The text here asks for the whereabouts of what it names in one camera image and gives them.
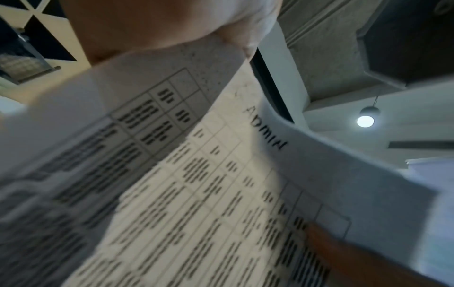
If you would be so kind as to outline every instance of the beige wall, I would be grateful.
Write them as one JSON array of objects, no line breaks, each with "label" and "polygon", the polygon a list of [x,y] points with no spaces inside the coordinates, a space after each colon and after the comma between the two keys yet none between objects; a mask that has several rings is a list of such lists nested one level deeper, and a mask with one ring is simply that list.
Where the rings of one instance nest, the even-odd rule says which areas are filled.
[{"label": "beige wall", "polygon": [[29,9],[20,10],[0,5],[0,16],[2,16],[14,28],[23,28],[32,15],[52,33],[52,35],[76,58],[75,61],[48,60],[53,66],[60,66],[61,69],[45,76],[38,77],[20,85],[11,85],[0,82],[0,89],[3,96],[18,102],[29,104],[43,91],[58,85],[64,80],[86,70],[90,67],[85,54],[77,41],[69,21],[64,18],[42,14],[49,0],[43,0],[37,9],[33,9],[26,1],[22,1]]}]

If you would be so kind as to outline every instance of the paper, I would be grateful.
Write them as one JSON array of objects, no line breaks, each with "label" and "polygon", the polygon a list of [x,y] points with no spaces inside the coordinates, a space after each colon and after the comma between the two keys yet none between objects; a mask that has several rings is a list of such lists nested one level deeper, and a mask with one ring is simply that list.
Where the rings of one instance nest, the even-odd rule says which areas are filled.
[{"label": "paper", "polygon": [[2,285],[325,286],[309,221],[412,266],[437,193],[284,122],[243,61],[125,55],[5,120]]}]

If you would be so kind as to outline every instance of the person's palm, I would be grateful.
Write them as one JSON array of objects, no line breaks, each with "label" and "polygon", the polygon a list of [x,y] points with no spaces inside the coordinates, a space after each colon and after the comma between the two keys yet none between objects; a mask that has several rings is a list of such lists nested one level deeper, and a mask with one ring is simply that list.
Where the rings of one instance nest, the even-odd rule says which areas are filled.
[{"label": "person's palm", "polygon": [[62,0],[93,64],[114,55],[158,49],[216,32],[246,56],[276,22],[282,0]]}]

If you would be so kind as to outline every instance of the ceiling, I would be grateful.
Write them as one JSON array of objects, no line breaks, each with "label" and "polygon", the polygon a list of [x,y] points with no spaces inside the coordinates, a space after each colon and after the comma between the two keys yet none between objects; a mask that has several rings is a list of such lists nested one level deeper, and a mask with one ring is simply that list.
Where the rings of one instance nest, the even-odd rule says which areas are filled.
[{"label": "ceiling", "polygon": [[356,31],[381,0],[284,0],[279,24],[311,101],[380,84],[367,76]]}]

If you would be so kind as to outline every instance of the hand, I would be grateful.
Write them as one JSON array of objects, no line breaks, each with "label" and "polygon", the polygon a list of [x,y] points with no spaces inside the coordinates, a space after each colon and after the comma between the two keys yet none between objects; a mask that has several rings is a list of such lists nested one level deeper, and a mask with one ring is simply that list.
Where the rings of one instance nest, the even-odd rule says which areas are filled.
[{"label": "hand", "polygon": [[315,224],[306,229],[310,247],[345,280],[355,287],[440,287],[444,286],[378,254],[331,237]]},{"label": "hand", "polygon": [[282,0],[61,0],[88,60],[159,49],[213,32],[251,57]]}]

